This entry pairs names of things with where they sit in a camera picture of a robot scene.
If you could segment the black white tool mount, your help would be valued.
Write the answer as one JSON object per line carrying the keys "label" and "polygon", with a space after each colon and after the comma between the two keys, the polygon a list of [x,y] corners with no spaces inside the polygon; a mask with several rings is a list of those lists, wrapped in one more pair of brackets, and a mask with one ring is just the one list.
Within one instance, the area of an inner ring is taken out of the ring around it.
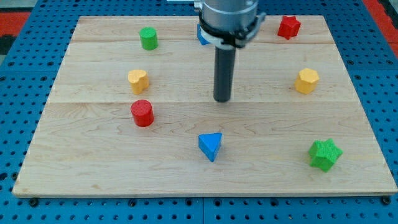
{"label": "black white tool mount", "polygon": [[199,14],[200,34],[207,42],[222,50],[244,48],[259,32],[266,13],[258,15],[216,13],[209,19]]}

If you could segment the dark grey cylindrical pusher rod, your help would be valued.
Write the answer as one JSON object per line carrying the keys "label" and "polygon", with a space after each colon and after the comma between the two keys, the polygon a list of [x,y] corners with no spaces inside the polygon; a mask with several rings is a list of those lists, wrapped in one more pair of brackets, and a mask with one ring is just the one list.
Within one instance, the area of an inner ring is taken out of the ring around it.
{"label": "dark grey cylindrical pusher rod", "polygon": [[231,98],[236,50],[215,48],[215,71],[213,98],[217,102],[227,102]]}

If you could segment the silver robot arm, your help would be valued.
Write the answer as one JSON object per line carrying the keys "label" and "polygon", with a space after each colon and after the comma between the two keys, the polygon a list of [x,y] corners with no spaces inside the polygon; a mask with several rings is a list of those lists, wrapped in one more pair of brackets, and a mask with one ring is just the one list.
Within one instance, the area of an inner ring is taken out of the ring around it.
{"label": "silver robot arm", "polygon": [[213,98],[227,102],[233,87],[236,50],[259,32],[266,13],[258,12],[258,0],[195,0],[200,34],[215,46]]}

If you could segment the blue block behind arm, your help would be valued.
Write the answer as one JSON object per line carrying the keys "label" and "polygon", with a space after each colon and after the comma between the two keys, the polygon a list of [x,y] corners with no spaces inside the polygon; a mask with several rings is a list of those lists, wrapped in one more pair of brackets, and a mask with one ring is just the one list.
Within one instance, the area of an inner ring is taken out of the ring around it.
{"label": "blue block behind arm", "polygon": [[208,45],[209,42],[201,34],[201,26],[197,24],[197,39],[201,45]]}

